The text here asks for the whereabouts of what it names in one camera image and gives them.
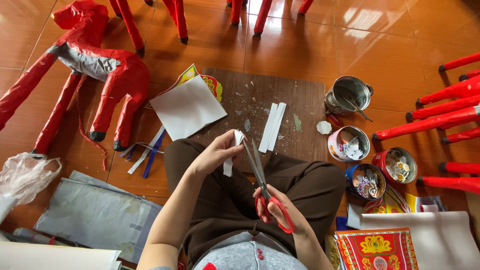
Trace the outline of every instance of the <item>person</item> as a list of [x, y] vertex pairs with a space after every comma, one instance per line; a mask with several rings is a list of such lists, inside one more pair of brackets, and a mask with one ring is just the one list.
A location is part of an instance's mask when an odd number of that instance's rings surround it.
[[272, 222], [257, 215], [258, 184], [235, 167], [232, 177], [223, 174], [223, 162], [244, 151], [242, 144], [228, 148], [233, 138], [230, 130], [206, 148], [181, 139], [165, 149], [172, 195], [150, 229], [137, 269], [175, 270], [184, 243], [187, 270], [333, 270], [320, 242], [345, 190], [343, 172], [332, 163], [272, 153], [265, 180], [294, 223], [295, 231], [286, 233], [275, 222], [289, 228], [275, 203], [267, 205]]

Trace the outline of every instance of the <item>red scissors handle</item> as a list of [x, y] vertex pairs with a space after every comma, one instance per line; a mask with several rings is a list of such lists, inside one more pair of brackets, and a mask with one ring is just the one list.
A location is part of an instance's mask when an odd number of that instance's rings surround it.
[[[265, 201], [265, 197], [263, 196], [258, 196], [257, 198], [255, 198], [255, 208], [257, 208], [258, 206], [258, 200], [260, 200], [262, 202], [262, 205], [264, 207], [264, 211], [263, 213], [259, 213], [258, 212], [258, 209], [257, 209], [257, 215], [258, 217], [261, 219], [262, 218], [262, 214], [264, 216], [267, 217], [267, 221], [266, 223], [270, 223], [272, 222], [272, 219], [270, 218], [270, 213], [268, 212], [268, 208], [267, 208], [267, 203]], [[282, 211], [282, 214], [283, 216], [285, 217], [285, 220], [287, 221], [288, 223], [288, 226], [290, 227], [290, 229], [287, 229], [285, 227], [283, 227], [279, 222], [278, 223], [278, 226], [280, 227], [280, 229], [282, 229], [284, 232], [286, 233], [293, 233], [295, 231], [295, 225], [293, 224], [293, 221], [292, 221], [292, 218], [290, 217], [290, 215], [288, 214], [287, 212], [287, 209], [283, 206], [283, 204], [277, 200], [275, 197], [271, 197], [269, 202], [273, 202], [275, 203], [278, 208], [280, 208], [280, 211]]]

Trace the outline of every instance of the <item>scissors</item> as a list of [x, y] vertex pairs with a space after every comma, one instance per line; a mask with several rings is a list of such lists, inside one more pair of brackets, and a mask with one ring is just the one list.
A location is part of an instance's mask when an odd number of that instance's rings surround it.
[[252, 154], [250, 153], [250, 149], [248, 148], [245, 141], [243, 141], [243, 145], [245, 146], [245, 150], [247, 152], [248, 160], [250, 161], [250, 165], [252, 166], [253, 173], [255, 174], [255, 177], [257, 178], [257, 183], [260, 186], [260, 189], [262, 191], [262, 195], [255, 198], [255, 208], [257, 210], [258, 217], [262, 218], [262, 215], [259, 214], [259, 212], [258, 212], [258, 200], [260, 200], [263, 207], [264, 207], [263, 215], [265, 215], [267, 217], [266, 223], [272, 222], [272, 218], [270, 217], [270, 212], [268, 212], [268, 209], [267, 209], [267, 204], [269, 202], [273, 202], [282, 211], [282, 214], [285, 217], [285, 219], [287, 220], [287, 223], [288, 223], [288, 226], [290, 227], [290, 229], [287, 229], [287, 228], [283, 227], [279, 222], [278, 222], [278, 226], [280, 227], [280, 229], [282, 229], [286, 233], [293, 233], [295, 231], [295, 225], [293, 224], [292, 218], [288, 214], [287, 209], [285, 209], [285, 207], [282, 205], [282, 203], [279, 200], [277, 200], [277, 198], [272, 197], [270, 195], [270, 193], [268, 193], [268, 191], [267, 191], [267, 183], [265, 182], [265, 174], [264, 174], [264, 170], [262, 168], [262, 163], [260, 162], [260, 154], [258, 153], [257, 146], [252, 141], [253, 154], [255, 156], [255, 161], [253, 161]]

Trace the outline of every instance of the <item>blue tin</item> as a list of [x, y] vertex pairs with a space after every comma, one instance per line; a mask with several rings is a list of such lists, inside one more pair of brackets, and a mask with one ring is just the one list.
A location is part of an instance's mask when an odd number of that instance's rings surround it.
[[[378, 187], [379, 187], [379, 191], [380, 191], [380, 195], [377, 197], [377, 198], [367, 198], [367, 197], [364, 197], [361, 193], [359, 193], [356, 189], [355, 189], [355, 186], [353, 184], [353, 173], [356, 169], [361, 169], [362, 167], [367, 167], [368, 169], [372, 170], [372, 172], [374, 172], [375, 174], [377, 174], [378, 176]], [[385, 189], [387, 187], [386, 185], [386, 181], [385, 181], [385, 177], [383, 175], [383, 173], [380, 171], [379, 168], [369, 164], [369, 163], [362, 163], [362, 164], [358, 164], [358, 165], [354, 165], [354, 166], [351, 166], [349, 168], [347, 168], [345, 170], [345, 177], [347, 179], [347, 190], [353, 194], [355, 197], [358, 197], [360, 199], [366, 199], [366, 200], [370, 200], [370, 201], [373, 201], [373, 200], [378, 200], [380, 199], [384, 193], [385, 193]]]

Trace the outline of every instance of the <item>paper horse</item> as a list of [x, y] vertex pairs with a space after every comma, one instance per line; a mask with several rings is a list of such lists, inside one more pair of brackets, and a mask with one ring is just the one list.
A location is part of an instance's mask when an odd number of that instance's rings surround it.
[[101, 49], [108, 21], [107, 7], [92, 0], [75, 1], [54, 12], [52, 17], [62, 29], [69, 29], [28, 69], [0, 99], [0, 130], [28, 97], [58, 58], [71, 68], [60, 97], [40, 133], [33, 153], [46, 154], [60, 125], [63, 113], [83, 74], [102, 82], [100, 104], [89, 137], [101, 142], [110, 125], [113, 110], [126, 96], [115, 131], [113, 149], [124, 151], [130, 138], [133, 113], [147, 97], [150, 73], [140, 57], [118, 49]]

